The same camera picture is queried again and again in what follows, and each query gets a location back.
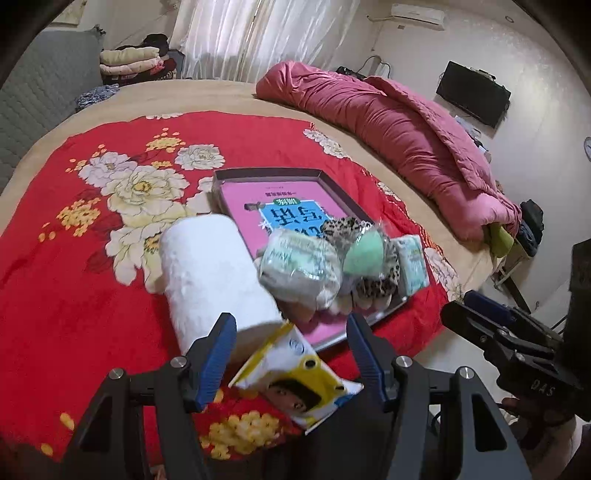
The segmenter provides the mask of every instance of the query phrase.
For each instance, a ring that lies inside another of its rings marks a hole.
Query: air conditioner
[[[393,4],[392,16],[396,19],[412,20],[415,24],[443,30],[445,12],[434,8],[415,7],[414,5]]]

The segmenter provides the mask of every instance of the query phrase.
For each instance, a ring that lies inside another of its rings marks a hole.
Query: tan bed sheet
[[[493,272],[495,263],[486,245],[458,241],[439,218],[437,208],[382,163],[354,136],[307,113],[254,98],[254,85],[218,80],[166,80],[123,87],[110,99],[64,121],[40,139],[19,163],[0,196],[0,233],[18,202],[49,155],[68,137],[98,125],[170,112],[217,110],[248,115],[279,116],[314,122],[321,132],[338,141],[350,157],[390,187],[406,203],[408,213],[443,248],[456,269],[464,290],[478,288]]]

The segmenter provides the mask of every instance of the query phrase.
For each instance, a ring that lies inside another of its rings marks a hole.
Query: green sponge
[[[351,245],[343,272],[355,277],[377,277],[384,267],[384,240],[377,230],[365,232]]]

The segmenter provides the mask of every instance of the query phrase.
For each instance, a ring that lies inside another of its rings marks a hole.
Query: television
[[[437,94],[493,128],[509,108],[511,96],[505,87],[452,61],[447,64]]]

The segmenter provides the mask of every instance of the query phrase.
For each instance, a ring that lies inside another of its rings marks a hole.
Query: green cloth
[[[491,223],[489,226],[490,229],[490,239],[489,244],[491,246],[491,252],[495,256],[495,258],[503,258],[506,257],[515,242],[513,237],[505,228],[501,226],[500,223]]]
[[[363,233],[343,262],[343,272],[355,277],[377,277],[383,268],[384,240],[377,230]]]

